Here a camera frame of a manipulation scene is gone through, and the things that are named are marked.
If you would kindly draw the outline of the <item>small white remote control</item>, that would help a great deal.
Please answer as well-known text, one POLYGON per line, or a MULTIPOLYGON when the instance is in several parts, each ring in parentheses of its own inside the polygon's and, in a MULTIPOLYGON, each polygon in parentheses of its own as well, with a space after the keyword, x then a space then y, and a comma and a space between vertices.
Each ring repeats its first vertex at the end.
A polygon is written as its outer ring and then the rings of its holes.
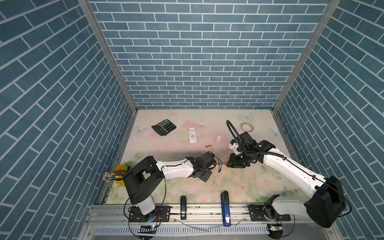
POLYGON ((189 142, 190 143, 196 143, 197 140, 197 132, 195 128, 189 128, 188 129, 188 134, 189 134, 189 142))

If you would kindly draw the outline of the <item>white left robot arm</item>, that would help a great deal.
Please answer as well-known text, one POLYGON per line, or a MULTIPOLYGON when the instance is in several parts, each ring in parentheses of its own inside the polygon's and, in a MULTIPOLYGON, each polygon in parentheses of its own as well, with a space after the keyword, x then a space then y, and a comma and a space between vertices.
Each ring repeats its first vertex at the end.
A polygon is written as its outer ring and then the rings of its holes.
POLYGON ((162 162, 153 156, 144 158, 122 177, 129 199, 144 216, 156 213, 152 193, 162 181, 178 178, 198 178, 207 182, 215 168, 220 172, 222 161, 212 152, 198 157, 186 157, 180 161, 162 162))

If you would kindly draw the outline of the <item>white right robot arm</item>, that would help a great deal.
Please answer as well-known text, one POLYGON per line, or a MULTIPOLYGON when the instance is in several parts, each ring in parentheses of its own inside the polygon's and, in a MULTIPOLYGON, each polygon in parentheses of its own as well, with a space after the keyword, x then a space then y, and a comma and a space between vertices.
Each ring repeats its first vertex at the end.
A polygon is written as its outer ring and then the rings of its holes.
POLYGON ((264 203, 263 211, 267 219, 274 221, 279 216, 295 215, 310 218, 319 226, 330 228, 345 210, 347 201, 339 179, 317 174, 276 148, 268 152, 256 150, 246 153, 234 145, 231 150, 228 167, 246 168, 253 162, 260 162, 284 175, 306 194, 304 197, 273 195, 264 203))

